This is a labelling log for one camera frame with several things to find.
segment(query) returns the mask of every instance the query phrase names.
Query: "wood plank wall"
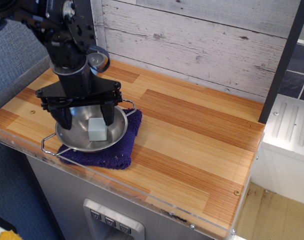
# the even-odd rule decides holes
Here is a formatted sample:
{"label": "wood plank wall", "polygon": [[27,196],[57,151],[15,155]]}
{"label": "wood plank wall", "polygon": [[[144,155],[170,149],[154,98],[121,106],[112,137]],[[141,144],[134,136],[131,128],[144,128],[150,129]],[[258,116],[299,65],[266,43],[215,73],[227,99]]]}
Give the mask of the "wood plank wall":
{"label": "wood plank wall", "polygon": [[300,0],[92,0],[113,59],[264,102]]}

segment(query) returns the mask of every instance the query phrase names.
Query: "bowl handle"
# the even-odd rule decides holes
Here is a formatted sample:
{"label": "bowl handle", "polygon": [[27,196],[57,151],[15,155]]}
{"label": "bowl handle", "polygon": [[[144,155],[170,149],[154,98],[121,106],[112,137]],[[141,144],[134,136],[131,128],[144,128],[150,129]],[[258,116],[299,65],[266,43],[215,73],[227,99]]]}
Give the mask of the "bowl handle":
{"label": "bowl handle", "polygon": [[129,103],[131,103],[132,105],[133,105],[133,109],[134,110],[132,110],[132,111],[130,111],[128,114],[126,114],[126,116],[128,117],[129,115],[131,115],[131,114],[133,114],[134,112],[136,112],[136,105],[135,105],[135,103],[133,102],[133,101],[131,101],[131,100],[126,100],[126,99],[123,99],[123,101],[125,101],[125,102],[129,102]]}
{"label": "bowl handle", "polygon": [[63,154],[63,153],[65,153],[65,152],[71,150],[70,147],[67,148],[67,149],[65,149],[65,150],[63,150],[63,151],[61,151],[61,152],[58,152],[58,153],[53,153],[52,151],[46,150],[46,149],[45,149],[45,141],[48,140],[48,139],[50,139],[50,138],[52,138],[52,137],[55,136],[55,135],[56,135],[56,133],[53,133],[52,135],[49,135],[49,136],[47,136],[46,138],[44,138],[44,139],[42,140],[42,151],[43,151],[43,152],[45,152],[46,154],[51,154],[51,155],[53,155],[53,156],[59,156],[60,154]]}

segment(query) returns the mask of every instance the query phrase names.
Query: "blue gray fabric wall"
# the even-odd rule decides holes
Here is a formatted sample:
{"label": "blue gray fabric wall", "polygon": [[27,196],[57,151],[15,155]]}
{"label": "blue gray fabric wall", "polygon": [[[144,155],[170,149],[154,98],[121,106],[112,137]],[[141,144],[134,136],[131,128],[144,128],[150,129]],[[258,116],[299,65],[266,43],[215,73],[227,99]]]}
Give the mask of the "blue gray fabric wall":
{"label": "blue gray fabric wall", "polygon": [[32,31],[10,20],[0,31],[0,108],[48,68],[47,51]]}
{"label": "blue gray fabric wall", "polygon": [[27,164],[23,153],[0,144],[0,218],[24,240],[59,240]]}

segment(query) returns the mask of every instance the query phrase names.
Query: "countertop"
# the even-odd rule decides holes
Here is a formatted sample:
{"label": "countertop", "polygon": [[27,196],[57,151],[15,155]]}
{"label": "countertop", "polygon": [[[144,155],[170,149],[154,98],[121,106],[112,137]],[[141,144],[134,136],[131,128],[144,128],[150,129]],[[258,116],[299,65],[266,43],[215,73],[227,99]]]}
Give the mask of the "countertop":
{"label": "countertop", "polygon": [[[0,142],[208,236],[226,238],[263,134],[263,104],[117,61],[100,76],[121,82],[123,97],[143,113],[127,169],[69,165],[42,152],[55,121],[35,90],[58,80],[51,69],[0,109]],[[61,145],[57,138],[46,143],[53,152]]]}

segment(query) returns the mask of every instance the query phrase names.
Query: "purple cloth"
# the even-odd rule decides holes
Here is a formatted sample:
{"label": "purple cloth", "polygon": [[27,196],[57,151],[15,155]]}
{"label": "purple cloth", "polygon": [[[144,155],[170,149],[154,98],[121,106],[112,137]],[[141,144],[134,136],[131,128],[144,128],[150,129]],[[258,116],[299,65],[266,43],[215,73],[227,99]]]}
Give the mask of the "purple cloth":
{"label": "purple cloth", "polygon": [[[124,109],[124,112],[127,114],[132,110],[133,109]],[[136,112],[129,115],[127,119],[128,127],[126,133],[111,147],[94,153],[70,150],[61,154],[61,156],[87,166],[98,166],[108,169],[127,168],[132,162],[131,153],[133,150],[135,137],[137,136],[138,129],[141,125],[142,112],[140,110],[136,110]],[[59,148],[58,153],[66,148],[67,147],[65,145],[62,145]],[[60,160],[64,163],[72,164],[71,162],[62,158],[60,158]]]}

